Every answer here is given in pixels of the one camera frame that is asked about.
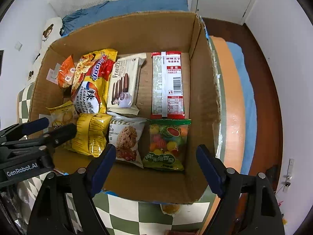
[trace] red and white snack package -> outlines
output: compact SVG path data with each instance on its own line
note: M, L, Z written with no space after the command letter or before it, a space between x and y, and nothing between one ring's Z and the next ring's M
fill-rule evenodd
M151 118L185 119L181 52L153 52Z

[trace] bed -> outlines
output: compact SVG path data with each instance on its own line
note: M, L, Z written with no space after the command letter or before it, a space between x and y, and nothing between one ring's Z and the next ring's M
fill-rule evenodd
M57 0L51 0L50 4L58 3ZM88 1L87 4L88 5L76 8L77 10L66 10L61 7L57 8L57 5L54 7L54 10L58 11L58 15L61 16L62 19L60 17L49 19L43 29L43 32L46 33L43 34L41 40L42 45L40 52L35 62L30 67L30 72L32 73L25 75L29 76L29 80L26 82L26 87L18 94L20 122L28 120L30 97L36 75L40 68L45 50L53 40L65 36L71 31L87 24L104 20L111 16L135 13L138 11L188 10L187 0L110 0L100 1L98 4L93 4ZM241 48L231 42L227 43L227 46L232 54L240 78L245 101L245 147L242 163L240 163L239 167L241 167L241 173L248 174L253 158L257 129L254 94L245 69L244 56ZM45 174L42 174L25 181L23 185L21 185L24 187L25 192L27 192L25 197L28 198L27 206L30 206L30 208L32 207L44 177ZM79 230L80 223L75 211L73 199L71 195L67 195L67 198L74 227ZM112 234L139 234L138 232L140 232L140 234L161 234L164 230L171 228L176 230L201 228L210 213L214 199L215 195L207 188L198 202L192 205L184 205L180 214L174 218L163 215L159 205L129 201L112 195L110 192L98 194L94 198L94 202L103 222L110 229Z

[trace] silver screw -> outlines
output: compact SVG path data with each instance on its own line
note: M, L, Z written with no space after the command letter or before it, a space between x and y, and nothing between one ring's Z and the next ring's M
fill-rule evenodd
M45 150L47 148L47 146L40 146L39 150Z
M235 170L233 168L227 168L226 171L229 174L234 174L235 173Z
M86 168L85 168L85 167L81 167L81 168L79 168L79 169L77 170L77 172L78 172L79 174L84 174L84 173L86 172Z
M260 172L260 173L258 174L258 176L259 176L260 178L262 178L262 179L265 179L265 177L266 177L263 172Z
M48 179L51 179L54 177L54 172L50 172L48 175L47 175L47 178Z

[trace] yellow candy ball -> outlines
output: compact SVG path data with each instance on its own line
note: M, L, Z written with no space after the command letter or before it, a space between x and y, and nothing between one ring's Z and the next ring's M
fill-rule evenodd
M178 146L177 146L177 143L175 141L169 141L167 143L167 150L168 151L172 151L173 149L177 149Z
M150 133L151 134L157 134L159 133L160 128L158 125L150 125Z
M159 148L155 149L153 152L154 152L156 155L163 154L163 151L162 151L161 149L159 149Z

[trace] cardboard box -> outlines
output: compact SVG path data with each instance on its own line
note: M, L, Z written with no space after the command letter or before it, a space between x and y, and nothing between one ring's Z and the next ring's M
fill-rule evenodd
M195 151L199 144L214 149L212 125L220 122L219 98L214 83L215 71L201 19L190 12L145 12L110 18L81 28L54 42L44 56L31 100L30 120L49 114L46 107L63 103L58 85L46 80L50 68L61 64L70 54L77 61L91 51L114 48L119 55L147 52L147 62L140 73L137 107L139 117L149 118L152 98L151 52L181 51L184 106L186 117L192 119L184 172L141 169L116 162L104 189L120 197L147 202L186 204L198 200L207 182L197 163ZM139 143L143 158L149 148L148 127ZM55 167L73 173L85 167L92 157L64 149L56 150Z

